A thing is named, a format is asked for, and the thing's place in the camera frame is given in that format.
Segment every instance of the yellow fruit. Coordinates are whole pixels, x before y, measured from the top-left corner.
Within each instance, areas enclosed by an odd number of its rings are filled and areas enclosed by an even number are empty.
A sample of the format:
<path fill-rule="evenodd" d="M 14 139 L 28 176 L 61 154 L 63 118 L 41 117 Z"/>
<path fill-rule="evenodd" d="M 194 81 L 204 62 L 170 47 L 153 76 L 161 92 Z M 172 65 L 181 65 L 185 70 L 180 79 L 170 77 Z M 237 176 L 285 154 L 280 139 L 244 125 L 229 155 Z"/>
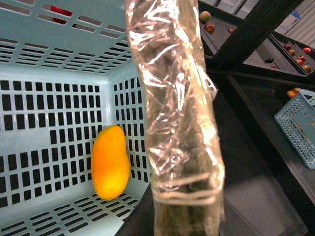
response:
<path fill-rule="evenodd" d="M 92 148 L 91 174 L 94 189 L 103 199 L 112 200 L 126 188 L 130 176 L 123 130 L 112 125 L 102 130 Z"/>
<path fill-rule="evenodd" d="M 289 98 L 293 98 L 297 93 L 298 91 L 296 90 L 290 90 L 286 94 L 289 96 Z"/>

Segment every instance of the black shelf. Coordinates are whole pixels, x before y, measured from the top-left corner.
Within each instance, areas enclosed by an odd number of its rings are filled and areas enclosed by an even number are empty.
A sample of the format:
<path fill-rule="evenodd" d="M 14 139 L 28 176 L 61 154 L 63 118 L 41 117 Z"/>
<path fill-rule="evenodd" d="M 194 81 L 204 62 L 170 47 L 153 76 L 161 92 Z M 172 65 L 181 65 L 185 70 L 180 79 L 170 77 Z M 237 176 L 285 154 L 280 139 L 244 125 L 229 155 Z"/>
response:
<path fill-rule="evenodd" d="M 245 127 L 273 175 L 309 230 L 315 230 L 315 172 L 304 166 L 298 153 L 274 121 L 293 87 L 306 84 L 245 74 L 210 74 Z"/>

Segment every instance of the metal frame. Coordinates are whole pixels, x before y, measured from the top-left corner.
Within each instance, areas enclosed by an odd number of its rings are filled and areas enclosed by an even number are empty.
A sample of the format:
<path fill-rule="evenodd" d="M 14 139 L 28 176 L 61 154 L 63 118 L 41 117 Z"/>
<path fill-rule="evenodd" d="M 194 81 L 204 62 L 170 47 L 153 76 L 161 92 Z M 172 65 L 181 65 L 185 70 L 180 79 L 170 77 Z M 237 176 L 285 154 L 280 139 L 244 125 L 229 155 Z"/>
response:
<path fill-rule="evenodd" d="M 211 68 L 230 70 L 243 63 L 302 2 L 303 0 L 259 1 L 214 55 Z"/>

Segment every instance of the black metal bar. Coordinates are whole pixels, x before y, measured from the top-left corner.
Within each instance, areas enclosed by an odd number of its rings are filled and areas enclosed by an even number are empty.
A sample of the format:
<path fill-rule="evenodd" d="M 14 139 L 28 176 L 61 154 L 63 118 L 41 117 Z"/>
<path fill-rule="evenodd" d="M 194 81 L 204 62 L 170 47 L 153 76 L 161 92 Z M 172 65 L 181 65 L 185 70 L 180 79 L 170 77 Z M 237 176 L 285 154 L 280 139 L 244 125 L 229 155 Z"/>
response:
<path fill-rule="evenodd" d="M 211 13 L 211 17 L 220 19 L 222 21 L 228 22 L 232 25 L 238 26 L 242 22 L 242 18 L 239 18 L 237 16 L 234 16 L 230 13 L 227 13 L 226 11 L 222 11 L 214 6 L 211 6 L 209 4 L 206 4 L 202 1 L 198 1 L 199 4 L 199 11 L 209 11 Z"/>
<path fill-rule="evenodd" d="M 247 1 L 248 0 L 242 0 L 242 2 L 233 11 L 233 15 L 236 15 L 242 9 L 242 7 L 246 4 Z"/>
<path fill-rule="evenodd" d="M 211 61 L 211 68 L 227 70 L 243 63 L 303 0 L 259 1 L 225 41 Z"/>
<path fill-rule="evenodd" d="M 314 84 L 315 83 L 315 72 L 312 72 L 307 78 L 310 80 L 311 84 Z"/>
<path fill-rule="evenodd" d="M 296 62 L 296 60 L 288 53 L 288 51 L 278 42 L 278 40 L 271 34 L 268 39 L 278 49 L 279 52 L 285 57 L 286 60 L 302 75 L 308 75 L 306 71 Z"/>
<path fill-rule="evenodd" d="M 209 59 L 206 59 L 206 67 L 209 68 L 210 64 Z M 247 65 L 247 64 L 240 64 L 237 66 L 237 68 L 233 69 L 234 72 L 244 73 L 244 74 L 251 74 L 255 76 L 264 76 L 269 78 L 280 78 L 281 80 L 285 81 L 293 81 L 298 83 L 305 83 L 307 76 L 306 75 L 300 75 L 298 73 L 290 73 L 283 70 L 271 70 L 267 68 L 262 68 L 254 65 Z"/>
<path fill-rule="evenodd" d="M 213 6 L 217 7 L 220 4 L 220 2 L 222 2 L 222 0 L 216 0 Z"/>
<path fill-rule="evenodd" d="M 278 153 L 275 144 L 268 137 L 268 130 L 261 123 L 258 111 L 232 75 L 210 74 L 210 77 L 224 94 L 236 116 L 247 130 L 305 226 L 309 230 L 315 230 L 315 205 Z"/>

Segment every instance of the clear plastic bag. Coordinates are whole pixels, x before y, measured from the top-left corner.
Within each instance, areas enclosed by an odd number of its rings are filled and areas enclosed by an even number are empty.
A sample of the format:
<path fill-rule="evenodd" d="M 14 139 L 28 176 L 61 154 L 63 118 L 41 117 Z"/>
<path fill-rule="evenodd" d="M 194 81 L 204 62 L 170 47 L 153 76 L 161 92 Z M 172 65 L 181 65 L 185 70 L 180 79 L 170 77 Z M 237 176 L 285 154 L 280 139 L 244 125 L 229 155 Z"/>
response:
<path fill-rule="evenodd" d="M 125 0 L 146 101 L 155 236 L 214 236 L 225 177 L 197 0 Z"/>

